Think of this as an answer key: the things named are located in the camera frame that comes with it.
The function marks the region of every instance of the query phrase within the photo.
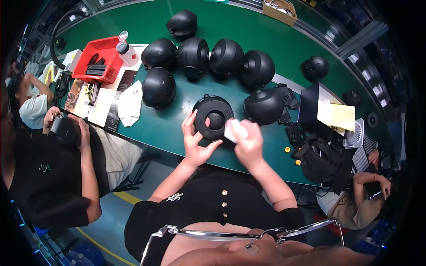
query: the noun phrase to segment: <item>plastic bottle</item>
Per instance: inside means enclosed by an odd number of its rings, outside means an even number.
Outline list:
[[[126,42],[127,36],[129,33],[127,31],[123,31],[118,36],[118,40],[120,41],[115,49],[118,52],[118,56],[128,65],[134,66],[139,61],[139,55],[135,51],[135,49]]]

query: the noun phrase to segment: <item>cardboard box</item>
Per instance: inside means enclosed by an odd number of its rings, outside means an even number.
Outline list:
[[[284,10],[289,10],[292,16],[286,14],[282,10],[267,5],[267,3],[271,5],[276,5]],[[284,0],[263,0],[262,13],[290,26],[293,26],[297,21],[296,9],[291,3]]]

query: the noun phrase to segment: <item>red plastic tray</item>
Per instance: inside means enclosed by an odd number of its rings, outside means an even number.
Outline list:
[[[112,84],[120,71],[123,60],[118,56],[115,46],[119,43],[118,36],[109,37],[89,42],[83,50],[80,59],[77,62],[73,78],[79,78],[83,81],[90,82],[97,80],[101,83]],[[99,54],[98,60],[105,59],[106,69],[102,76],[85,75],[87,64],[94,54]]]

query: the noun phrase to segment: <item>black hose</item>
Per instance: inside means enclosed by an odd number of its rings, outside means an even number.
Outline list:
[[[78,16],[82,16],[82,17],[88,17],[89,14],[86,12],[83,12],[81,10],[71,10],[68,11],[67,13],[65,13],[65,15],[63,15],[60,20],[58,21],[58,23],[56,23],[55,27],[53,28],[53,32],[52,32],[52,37],[50,38],[50,56],[52,57],[53,62],[55,63],[55,65],[57,65],[60,69],[64,70],[65,69],[65,65],[63,63],[61,63],[58,58],[56,57],[55,54],[55,39],[56,39],[56,30],[59,26],[59,24],[62,22],[62,20],[70,15],[78,15]]]

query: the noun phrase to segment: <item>embroidered logo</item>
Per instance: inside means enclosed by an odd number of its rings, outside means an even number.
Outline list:
[[[168,197],[167,200],[166,200],[166,202],[169,201],[169,200],[170,201],[180,200],[182,195],[183,195],[183,193],[181,193],[181,194],[176,193],[173,196]]]
[[[46,173],[47,170],[51,170],[49,164],[47,163],[46,165],[44,164],[40,164],[40,167],[38,168],[40,171],[43,171],[44,173]]]

